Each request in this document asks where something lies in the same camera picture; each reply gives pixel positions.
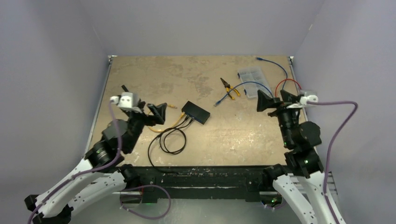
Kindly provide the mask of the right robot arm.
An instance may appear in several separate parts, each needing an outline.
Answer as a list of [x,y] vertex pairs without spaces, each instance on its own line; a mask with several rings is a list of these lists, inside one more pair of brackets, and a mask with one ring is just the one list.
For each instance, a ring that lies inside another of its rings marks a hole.
[[343,224],[342,214],[327,186],[328,172],[325,171],[315,146],[322,143],[320,127],[311,122],[299,122],[298,113],[308,104],[318,103],[312,93],[301,92],[295,96],[282,90],[280,98],[272,98],[265,92],[257,92],[257,111],[269,112],[276,117],[280,127],[287,167],[304,189],[301,193],[292,182],[282,165],[265,168],[262,183],[266,189],[277,191],[303,224]]

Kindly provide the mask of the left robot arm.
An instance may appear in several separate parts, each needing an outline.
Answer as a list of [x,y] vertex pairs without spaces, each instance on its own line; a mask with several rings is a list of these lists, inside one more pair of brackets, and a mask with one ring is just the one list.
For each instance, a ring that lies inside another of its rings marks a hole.
[[113,104],[108,104],[112,121],[77,166],[49,190],[25,198],[31,211],[29,224],[68,224],[81,210],[109,194],[150,187],[141,182],[133,165],[120,163],[124,154],[132,152],[144,127],[164,124],[167,104],[148,104],[151,115],[147,115],[145,102],[132,106],[116,103],[127,120],[115,117]]

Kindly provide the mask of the black box device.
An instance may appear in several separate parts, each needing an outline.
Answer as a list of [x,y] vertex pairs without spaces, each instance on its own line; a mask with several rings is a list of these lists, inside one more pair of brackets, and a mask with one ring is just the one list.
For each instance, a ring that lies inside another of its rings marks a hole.
[[181,111],[202,125],[206,123],[211,115],[210,112],[197,106],[191,101],[187,101],[186,104],[182,107]]

